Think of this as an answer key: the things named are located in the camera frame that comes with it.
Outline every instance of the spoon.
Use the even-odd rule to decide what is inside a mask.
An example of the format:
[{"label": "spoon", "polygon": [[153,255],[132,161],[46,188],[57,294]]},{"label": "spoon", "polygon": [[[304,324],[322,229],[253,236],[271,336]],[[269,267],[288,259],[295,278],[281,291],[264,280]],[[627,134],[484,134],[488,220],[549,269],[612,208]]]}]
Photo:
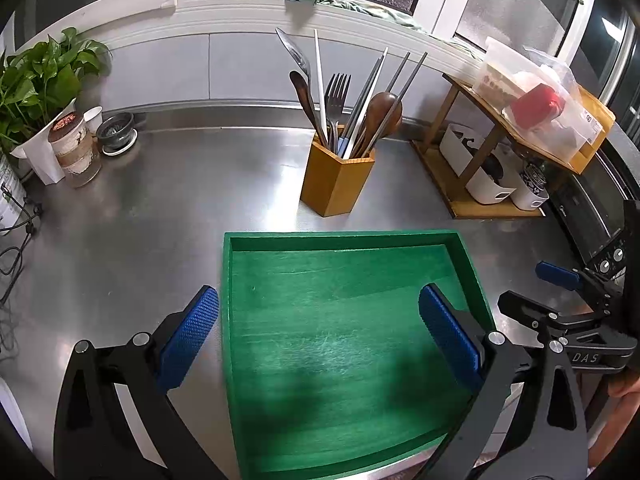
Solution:
[{"label": "spoon", "polygon": [[[365,155],[364,148],[369,145],[373,135],[376,133],[380,124],[384,120],[387,112],[394,105],[396,96],[389,92],[380,92],[371,98],[371,102],[367,107],[367,115],[364,120],[364,133],[358,140],[358,146],[355,150],[356,157]],[[402,103],[398,104],[391,115],[390,121],[380,134],[380,139],[389,136],[402,121]]]},{"label": "spoon", "polygon": [[300,70],[302,70],[302,72],[306,75],[306,94],[309,103],[311,103],[312,114],[314,115],[314,117],[316,117],[316,120],[313,122],[314,128],[316,129],[316,132],[318,132],[320,142],[324,145],[324,147],[327,148],[328,142],[326,141],[326,138],[324,137],[321,129],[318,127],[318,117],[316,116],[316,109],[313,104],[314,100],[311,97],[311,64],[309,63],[309,60],[306,58],[305,54],[300,50],[299,46],[297,46],[293,42],[293,40],[284,30],[276,27],[276,34],[280,38],[280,41],[284,45],[284,48],[287,49],[287,51],[291,54],[293,60],[298,64]]},{"label": "spoon", "polygon": [[300,72],[296,72],[292,70],[289,72],[289,79],[293,83],[293,88],[296,89],[296,94],[298,94],[298,101],[302,105],[302,109],[304,110],[309,122],[313,126],[314,130],[318,134],[318,137],[321,139],[318,128],[318,123],[316,122],[316,115],[314,114],[314,108],[311,102],[309,101],[309,92],[308,86],[306,85],[305,79],[302,77]]}]

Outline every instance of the white plastic basket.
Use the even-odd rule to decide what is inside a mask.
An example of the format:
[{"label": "white plastic basket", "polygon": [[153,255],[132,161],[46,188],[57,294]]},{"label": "white plastic basket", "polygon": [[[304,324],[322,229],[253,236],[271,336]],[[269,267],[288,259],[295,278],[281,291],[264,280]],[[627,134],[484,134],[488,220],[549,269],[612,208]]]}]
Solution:
[{"label": "white plastic basket", "polygon": [[[466,126],[461,126],[460,124],[449,124],[447,126],[447,131],[440,143],[440,153],[442,153],[442,156],[453,171],[456,172],[456,175],[460,176],[473,156],[456,136],[456,132],[462,134],[463,137],[473,139],[474,148],[479,148],[484,139]],[[498,156],[497,150],[494,150],[494,155]],[[497,204],[513,193],[515,188],[499,186],[482,168],[479,168],[466,184],[466,190],[481,204]]]}]

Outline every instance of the plastic bag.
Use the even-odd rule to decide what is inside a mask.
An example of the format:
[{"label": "plastic bag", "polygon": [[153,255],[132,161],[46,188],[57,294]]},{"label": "plastic bag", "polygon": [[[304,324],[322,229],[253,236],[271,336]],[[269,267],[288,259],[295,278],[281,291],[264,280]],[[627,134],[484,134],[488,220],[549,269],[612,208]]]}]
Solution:
[{"label": "plastic bag", "polygon": [[530,60],[540,67],[545,77],[545,83],[556,90],[560,97],[568,99],[570,96],[571,99],[582,104],[578,83],[567,63],[530,46],[524,47],[524,52]]}]

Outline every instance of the green leaf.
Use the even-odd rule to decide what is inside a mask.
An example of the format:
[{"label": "green leaf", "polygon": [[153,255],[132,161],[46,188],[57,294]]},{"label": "green leaf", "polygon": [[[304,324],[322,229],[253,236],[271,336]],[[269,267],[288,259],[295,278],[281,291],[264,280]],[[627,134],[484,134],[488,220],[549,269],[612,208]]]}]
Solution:
[{"label": "green leaf", "polygon": [[22,100],[23,106],[35,106],[40,102],[40,96],[38,94],[30,95],[26,99]]},{"label": "green leaf", "polygon": [[16,140],[0,136],[0,146],[2,146],[2,149],[7,155],[9,155],[17,145],[18,142]]},{"label": "green leaf", "polygon": [[95,40],[85,40],[82,42],[82,50],[90,50],[94,54],[103,54],[105,52],[111,52],[109,47],[107,47],[104,43],[100,43],[100,41]]},{"label": "green leaf", "polygon": [[82,79],[86,75],[100,75],[100,69],[88,63],[78,69],[78,78]]},{"label": "green leaf", "polygon": [[23,52],[21,52],[20,54],[18,54],[17,56],[9,56],[6,58],[6,63],[7,65],[10,66],[17,66],[18,63],[22,60],[22,58],[24,56],[26,56],[29,53],[28,50],[25,50]]},{"label": "green leaf", "polygon": [[80,93],[80,81],[74,71],[71,70],[71,67],[66,65],[58,72],[58,75],[51,80],[47,91],[49,96],[56,100],[58,106],[64,108],[71,102],[71,99],[78,97]]},{"label": "green leaf", "polygon": [[74,65],[77,66],[77,63],[89,63],[100,70],[100,61],[98,60],[98,57],[90,50],[84,50],[80,54],[78,54],[78,58],[76,59]]},{"label": "green leaf", "polygon": [[47,45],[47,55],[49,59],[58,60],[60,57],[60,44],[49,36],[49,44]]},{"label": "green leaf", "polygon": [[62,68],[63,66],[70,64],[73,60],[76,59],[78,52],[80,52],[80,45],[76,45],[68,52],[65,52],[58,59],[58,68]]},{"label": "green leaf", "polygon": [[20,78],[20,71],[15,66],[8,66],[4,71],[4,77],[2,78],[2,87],[5,90],[11,88]]},{"label": "green leaf", "polygon": [[62,31],[62,34],[65,35],[64,43],[71,46],[74,44],[74,40],[76,39],[76,35],[78,34],[78,31],[76,30],[75,27],[69,27],[64,29]]},{"label": "green leaf", "polygon": [[56,63],[56,59],[50,57],[47,59],[47,63],[44,65],[44,69],[42,71],[42,78],[46,83],[52,77],[55,77],[58,73],[58,64]]},{"label": "green leaf", "polygon": [[47,53],[48,47],[49,47],[49,45],[47,45],[46,41],[39,41],[38,43],[33,45],[29,49],[29,55],[28,55],[28,57],[31,60],[31,62],[32,63],[34,63],[34,62],[37,62],[37,63],[42,62],[42,56],[44,56]]},{"label": "green leaf", "polygon": [[18,88],[15,89],[14,94],[5,99],[4,102],[5,104],[20,103],[32,95],[37,95],[33,83],[29,79],[23,79],[18,85]]},{"label": "green leaf", "polygon": [[30,106],[27,108],[27,114],[29,115],[29,117],[31,119],[33,119],[34,121],[38,120],[39,118],[42,117],[42,108],[40,108],[39,106]]},{"label": "green leaf", "polygon": [[6,131],[8,134],[19,134],[23,128],[24,128],[24,125],[22,124],[22,121],[20,119],[13,119],[9,123],[9,126],[7,127]]}]

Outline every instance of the white chopsticks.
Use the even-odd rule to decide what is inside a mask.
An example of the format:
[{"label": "white chopsticks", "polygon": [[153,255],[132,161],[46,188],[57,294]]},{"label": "white chopsticks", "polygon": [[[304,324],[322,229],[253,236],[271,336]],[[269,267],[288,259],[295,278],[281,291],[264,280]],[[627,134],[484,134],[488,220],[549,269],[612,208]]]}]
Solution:
[{"label": "white chopsticks", "polygon": [[324,138],[328,139],[326,133],[326,108],[324,106],[324,83],[322,82],[322,63],[320,62],[320,46],[318,45],[318,31],[314,29],[314,39],[316,40],[316,72],[318,72],[318,102],[320,103],[320,129]]}]

